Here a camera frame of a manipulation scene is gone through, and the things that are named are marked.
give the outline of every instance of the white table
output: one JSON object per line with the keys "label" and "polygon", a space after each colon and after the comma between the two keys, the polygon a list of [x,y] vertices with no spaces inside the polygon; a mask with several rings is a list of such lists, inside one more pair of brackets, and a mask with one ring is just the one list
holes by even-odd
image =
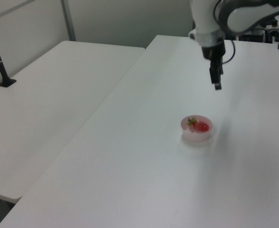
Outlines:
{"label": "white table", "polygon": [[0,87],[0,199],[25,194],[143,51],[65,41]]}
{"label": "white table", "polygon": [[[279,227],[276,45],[236,42],[222,88],[198,44],[157,36],[0,228]],[[182,137],[191,114],[210,139]]]}

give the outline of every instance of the white wall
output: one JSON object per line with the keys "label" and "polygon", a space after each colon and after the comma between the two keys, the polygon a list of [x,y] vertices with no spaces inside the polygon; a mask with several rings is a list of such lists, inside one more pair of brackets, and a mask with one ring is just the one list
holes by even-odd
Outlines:
{"label": "white wall", "polygon": [[0,18],[0,55],[10,77],[63,40],[60,0],[35,0]]}
{"label": "white wall", "polygon": [[156,35],[187,36],[189,0],[69,0],[77,41],[146,48]]}

